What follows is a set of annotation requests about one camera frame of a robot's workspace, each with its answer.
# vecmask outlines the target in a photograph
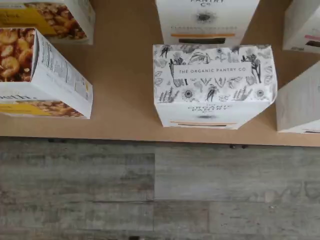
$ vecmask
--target product box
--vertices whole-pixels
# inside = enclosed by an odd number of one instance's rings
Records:
[[[277,130],[281,133],[320,134],[320,62],[279,90]]]
[[[238,129],[277,96],[269,45],[155,45],[153,70],[164,127]]]
[[[164,44],[241,44],[260,0],[156,0]]]
[[[92,85],[35,28],[0,29],[0,113],[89,119]]]
[[[93,44],[89,0],[0,0],[0,28],[36,28],[53,43]]]
[[[285,12],[283,49],[320,53],[319,23],[319,0],[293,0]]]

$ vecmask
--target nutrition facts label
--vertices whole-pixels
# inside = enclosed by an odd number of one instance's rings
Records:
[[[41,63],[62,83],[65,83],[87,101],[90,101],[87,81],[79,72],[46,40],[42,39]]]

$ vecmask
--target cereal image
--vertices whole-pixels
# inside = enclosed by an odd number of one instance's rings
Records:
[[[0,82],[30,82],[35,30],[0,29]]]
[[[52,117],[69,117],[78,118],[83,117],[83,115],[74,110],[69,105],[63,103],[62,101],[18,101],[19,104],[30,104],[35,106],[42,111],[50,114]]]
[[[46,22],[55,30],[59,39],[86,39],[87,36],[74,16],[63,3],[33,2],[25,4],[37,9]]]

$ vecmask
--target yellow label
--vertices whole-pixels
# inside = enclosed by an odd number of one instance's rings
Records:
[[[49,113],[42,111],[40,108],[26,103],[0,104],[0,113],[50,116]]]
[[[9,9],[0,7],[0,28],[17,27],[37,28],[43,35],[57,35],[56,31],[36,9]]]

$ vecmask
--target wooden table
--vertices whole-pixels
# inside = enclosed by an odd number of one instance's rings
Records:
[[[320,59],[282,51],[290,0],[261,0],[243,44],[272,44],[279,87]],[[153,103],[152,44],[162,43],[153,0],[92,0],[94,46],[57,48],[94,86],[90,120],[0,116],[0,136],[320,146],[320,135],[276,132],[271,106],[239,130],[163,128]]]

